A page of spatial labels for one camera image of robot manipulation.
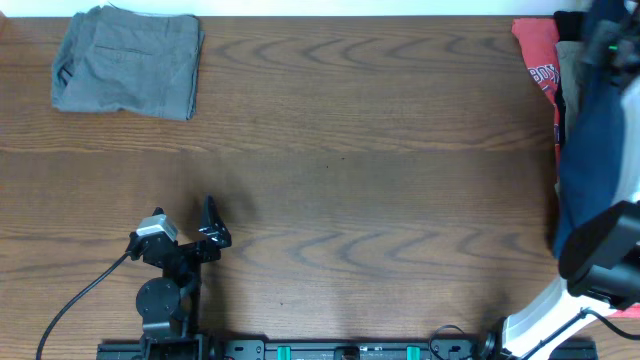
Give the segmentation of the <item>dark blue shorts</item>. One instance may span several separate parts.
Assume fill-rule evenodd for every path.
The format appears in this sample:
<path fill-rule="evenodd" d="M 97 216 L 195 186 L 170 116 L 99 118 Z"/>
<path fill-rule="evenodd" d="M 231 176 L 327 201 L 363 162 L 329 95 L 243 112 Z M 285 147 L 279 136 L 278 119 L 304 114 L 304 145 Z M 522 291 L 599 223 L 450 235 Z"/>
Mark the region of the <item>dark blue shorts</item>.
<path fill-rule="evenodd" d="M 626 0 L 594 0 L 587 19 L 638 14 Z M 620 201 L 639 199 L 639 76 L 613 83 L 609 72 L 582 74 L 577 123 L 560 151 L 559 220 L 552 253 L 560 257 L 574 230 Z"/>

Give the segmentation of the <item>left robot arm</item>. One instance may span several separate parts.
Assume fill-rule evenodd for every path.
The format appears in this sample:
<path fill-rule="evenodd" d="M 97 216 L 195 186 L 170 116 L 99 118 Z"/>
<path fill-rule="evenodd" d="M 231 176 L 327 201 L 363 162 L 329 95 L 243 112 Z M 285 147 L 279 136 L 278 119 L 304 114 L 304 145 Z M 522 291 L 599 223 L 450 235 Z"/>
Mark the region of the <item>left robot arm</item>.
<path fill-rule="evenodd" d="M 221 258 L 232 245 L 212 196 L 205 197 L 199 226 L 202 240 L 179 244 L 178 230 L 160 207 L 130 234 L 126 254 L 162 270 L 136 295 L 142 317 L 143 359 L 219 359 L 220 345 L 199 330 L 201 266 Z"/>

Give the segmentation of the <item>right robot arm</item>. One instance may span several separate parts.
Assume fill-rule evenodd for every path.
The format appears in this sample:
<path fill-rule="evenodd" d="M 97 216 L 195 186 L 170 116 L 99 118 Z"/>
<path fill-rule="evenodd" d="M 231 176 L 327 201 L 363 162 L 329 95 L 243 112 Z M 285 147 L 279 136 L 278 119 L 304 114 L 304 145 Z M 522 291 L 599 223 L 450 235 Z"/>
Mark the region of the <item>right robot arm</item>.
<path fill-rule="evenodd" d="M 559 274 L 526 308 L 501 320 L 477 359 L 595 359 L 573 338 L 639 303 L 639 14 L 593 11 L 584 20 L 586 84 L 560 167 L 564 187 Z"/>

